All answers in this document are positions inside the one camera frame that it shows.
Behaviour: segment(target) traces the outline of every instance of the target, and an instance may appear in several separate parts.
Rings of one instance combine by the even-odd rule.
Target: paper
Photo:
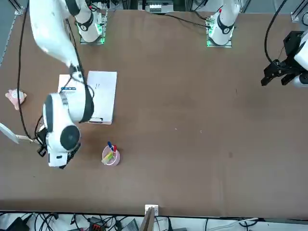
[[[112,123],[116,94],[116,78],[117,72],[89,71],[87,85],[94,90],[94,113],[89,123]],[[68,80],[69,75],[59,75],[58,92],[67,84]],[[79,83],[74,82],[74,80],[70,80],[62,92],[74,92],[78,84]]]

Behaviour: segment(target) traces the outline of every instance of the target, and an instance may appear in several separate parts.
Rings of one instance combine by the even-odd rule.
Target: pink cup
[[[102,163],[104,165],[107,166],[116,166],[119,162],[120,162],[120,152],[118,150],[116,150],[115,152],[115,156],[109,160],[107,163],[104,163],[103,159],[105,156],[108,155],[108,153],[112,152],[111,149],[109,148],[109,146],[107,145],[104,150],[103,150],[103,154],[102,154]]]

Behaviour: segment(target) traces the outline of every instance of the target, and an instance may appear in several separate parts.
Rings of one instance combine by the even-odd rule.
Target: table
[[[202,23],[193,13],[177,16]],[[141,11],[115,11],[103,46],[78,46],[85,69],[117,71],[114,121],[81,124],[81,150],[65,170],[50,168],[37,147],[0,135],[0,207],[161,215],[306,218],[308,117],[306,89],[261,87],[264,35],[271,14],[240,14],[233,48],[207,48],[203,28]],[[278,57],[296,25],[276,19],[269,54]],[[23,134],[4,97],[16,87],[21,18],[3,64],[1,122]],[[64,64],[43,53],[26,22],[21,89],[33,134]],[[105,167],[107,141],[121,162]]]

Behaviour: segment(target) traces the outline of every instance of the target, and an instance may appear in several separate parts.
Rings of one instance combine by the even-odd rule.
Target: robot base
[[[98,25],[98,30],[102,32],[102,34],[93,42],[86,42],[80,36],[80,44],[81,45],[103,45],[105,43],[106,38],[106,28],[107,28],[107,19],[108,19],[108,9],[105,10],[105,13],[102,13],[102,21],[100,25]]]
[[[214,26],[214,16],[212,15],[210,18],[207,18],[205,21],[205,24],[207,26],[210,26],[211,28],[213,28]],[[229,40],[228,43],[226,43],[225,45],[221,46],[221,45],[217,45],[209,36],[209,34],[212,33],[212,29],[206,28],[206,46],[207,47],[225,47],[225,48],[231,48],[232,47],[232,43],[231,43],[231,39]]]

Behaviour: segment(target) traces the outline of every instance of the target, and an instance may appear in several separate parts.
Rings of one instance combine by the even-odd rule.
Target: blue marker
[[[114,148],[112,147],[112,145],[111,145],[111,142],[110,142],[110,141],[108,141],[108,146],[109,146],[109,148],[110,148],[112,151],[114,151]]]

